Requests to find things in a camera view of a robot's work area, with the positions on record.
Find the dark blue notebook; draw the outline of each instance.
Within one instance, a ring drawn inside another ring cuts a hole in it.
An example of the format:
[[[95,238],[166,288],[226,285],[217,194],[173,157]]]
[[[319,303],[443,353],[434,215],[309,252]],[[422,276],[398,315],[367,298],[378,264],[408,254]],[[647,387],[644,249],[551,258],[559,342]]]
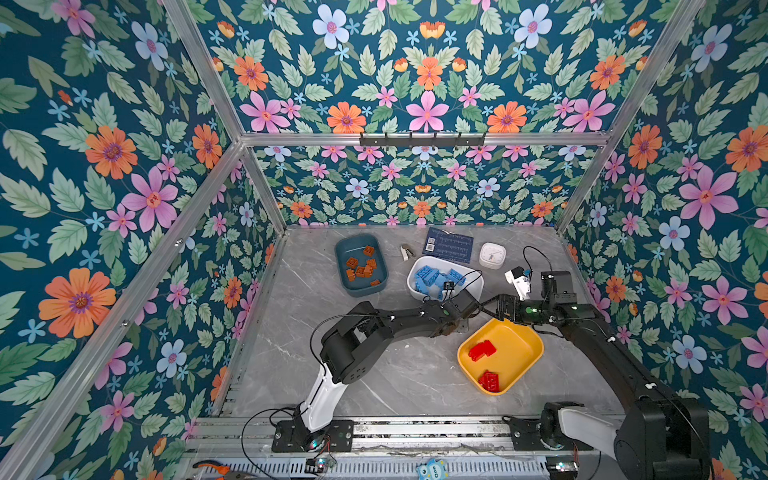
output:
[[[430,227],[422,253],[452,262],[469,263],[472,259],[472,243],[474,241],[474,238],[466,235],[448,233]]]

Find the metal grating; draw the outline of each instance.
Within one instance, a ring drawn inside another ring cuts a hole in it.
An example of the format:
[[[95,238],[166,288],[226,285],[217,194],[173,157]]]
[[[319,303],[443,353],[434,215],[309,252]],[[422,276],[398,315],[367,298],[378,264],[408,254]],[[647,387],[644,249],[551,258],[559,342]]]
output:
[[[414,478],[416,468],[424,465],[430,457],[392,458],[336,457],[336,466],[323,474],[324,478]],[[276,478],[315,478],[312,473],[304,472],[306,458],[255,458],[264,471]],[[219,458],[233,470],[263,476],[256,467],[244,458]],[[514,460],[498,456],[472,458],[444,458],[445,469],[450,478],[549,478],[544,458],[532,460]],[[215,478],[219,474],[210,471],[203,473],[201,480]]]

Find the pliers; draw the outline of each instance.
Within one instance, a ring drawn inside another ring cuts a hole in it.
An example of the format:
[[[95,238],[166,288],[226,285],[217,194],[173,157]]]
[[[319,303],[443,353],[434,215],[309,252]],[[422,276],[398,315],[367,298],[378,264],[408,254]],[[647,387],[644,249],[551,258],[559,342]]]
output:
[[[217,462],[216,460],[203,460],[202,462],[197,462],[192,465],[192,468],[200,467],[211,467],[212,469],[219,472],[222,476],[216,480],[254,480],[257,478],[255,475],[252,475],[248,472],[233,471],[230,467],[221,465],[221,463]]]

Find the robotic arm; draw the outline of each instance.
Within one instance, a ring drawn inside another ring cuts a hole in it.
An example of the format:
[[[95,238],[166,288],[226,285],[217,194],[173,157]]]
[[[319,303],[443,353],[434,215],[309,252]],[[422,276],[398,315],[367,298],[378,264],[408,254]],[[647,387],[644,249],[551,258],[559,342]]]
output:
[[[346,387],[365,375],[391,342],[452,333],[479,312],[500,321],[550,325],[579,348],[606,379],[626,412],[623,423],[570,402],[548,404],[543,439],[580,440],[615,458],[630,480],[700,479],[709,475],[707,410],[682,399],[650,374],[611,333],[592,305],[576,303],[569,272],[542,274],[546,300],[497,295],[478,303],[466,290],[407,310],[380,310],[361,302],[322,338],[322,365],[293,419],[293,437],[309,451],[325,435]],[[486,306],[495,304],[495,311]]]

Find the gray marble surface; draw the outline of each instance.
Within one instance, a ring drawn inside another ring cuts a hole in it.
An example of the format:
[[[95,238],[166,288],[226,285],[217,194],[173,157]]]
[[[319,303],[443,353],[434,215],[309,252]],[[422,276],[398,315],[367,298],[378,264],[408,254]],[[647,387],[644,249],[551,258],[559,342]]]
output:
[[[482,268],[484,300],[498,293],[514,292],[506,283],[504,272],[525,265],[525,245],[546,253],[555,270],[574,270],[568,252],[550,227],[445,229],[475,238],[470,265],[473,268],[481,268],[478,255],[483,243],[490,241],[507,249],[507,259],[500,270]],[[389,281],[380,293],[352,298],[339,281],[334,246],[339,240],[362,232],[379,240]],[[290,230],[276,285],[267,300],[266,314],[246,373],[238,385],[231,415],[248,417],[272,406],[294,406],[306,398],[319,368],[310,354],[309,337],[322,320],[346,313],[363,300],[388,310],[418,305],[419,301],[410,296],[406,287],[406,276],[415,260],[403,262],[399,246],[407,243],[420,257],[426,234],[424,227]],[[529,250],[527,256],[534,271],[547,269],[546,260],[538,253]],[[585,302],[583,284],[574,283],[579,301]],[[541,291],[539,281],[534,282],[532,291]],[[393,343],[370,372],[349,386],[336,415],[524,415],[538,414],[546,402],[555,400],[583,402],[598,412],[623,412],[586,356],[569,342],[550,335],[541,336],[544,355],[506,394],[488,396],[479,392],[461,371],[456,351],[488,320],[484,314],[471,319],[469,333]],[[324,326],[315,336],[314,348],[318,352],[319,338],[325,329]]]

